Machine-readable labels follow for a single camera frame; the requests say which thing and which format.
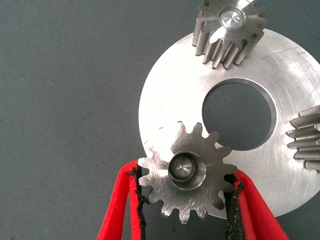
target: gray fabric surface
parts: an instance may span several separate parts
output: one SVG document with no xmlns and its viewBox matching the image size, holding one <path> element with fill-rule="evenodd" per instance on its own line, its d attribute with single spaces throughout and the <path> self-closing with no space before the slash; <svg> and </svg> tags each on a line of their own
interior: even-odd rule
<svg viewBox="0 0 320 240">
<path fill-rule="evenodd" d="M 201 2 L 1 1 L 0 239 L 96 238 L 118 170 L 145 156 L 138 107 L 148 72 L 193 31 Z M 318 0 L 260 5 L 269 29 L 320 60 Z M 319 208 L 318 193 L 278 220 L 292 239 L 317 240 Z M 222 219 L 192 213 L 181 225 L 176 211 L 162 219 L 160 210 L 144 207 L 148 240 L 225 239 Z"/>
</svg>

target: metal gear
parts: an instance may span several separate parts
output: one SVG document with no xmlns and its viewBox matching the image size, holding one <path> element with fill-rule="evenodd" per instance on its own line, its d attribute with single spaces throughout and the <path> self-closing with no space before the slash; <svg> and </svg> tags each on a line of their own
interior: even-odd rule
<svg viewBox="0 0 320 240">
<path fill-rule="evenodd" d="M 193 33 L 196 55 L 204 54 L 203 63 L 213 60 L 228 69 L 239 65 L 264 35 L 268 21 L 261 16 L 265 7 L 256 7 L 259 0 L 204 0 Z"/>
<path fill-rule="evenodd" d="M 300 112 L 300 117 L 291 123 L 296 129 L 287 134 L 295 141 L 288 146 L 299 150 L 294 158 L 306 160 L 307 169 L 320 171 L 320 105 Z"/>
<path fill-rule="evenodd" d="M 150 148 L 153 156 L 138 160 L 142 168 L 149 169 L 149 174 L 141 177 L 139 184 L 153 187 L 147 201 L 162 200 L 164 217 L 178 209 L 183 224 L 188 222 L 191 210 L 195 210 L 201 219 L 208 213 L 208 204 L 222 210 L 225 205 L 218 193 L 231 193 L 234 188 L 224 179 L 225 175 L 237 170 L 236 166 L 223 163 L 231 148 L 215 147 L 219 138 L 217 132 L 207 138 L 202 137 L 202 133 L 201 123 L 187 133 L 185 125 L 179 122 L 176 138 L 168 149 Z"/>
</svg>

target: central hole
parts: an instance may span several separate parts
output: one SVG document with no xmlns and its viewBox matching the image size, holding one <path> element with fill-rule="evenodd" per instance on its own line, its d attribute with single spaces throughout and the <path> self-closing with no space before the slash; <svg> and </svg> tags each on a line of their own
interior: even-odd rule
<svg viewBox="0 0 320 240">
<path fill-rule="evenodd" d="M 268 102 L 243 83 L 229 82 L 213 88 L 204 100 L 202 118 L 208 133 L 219 132 L 219 144 L 237 151 L 255 149 L 271 134 Z"/>
</svg>

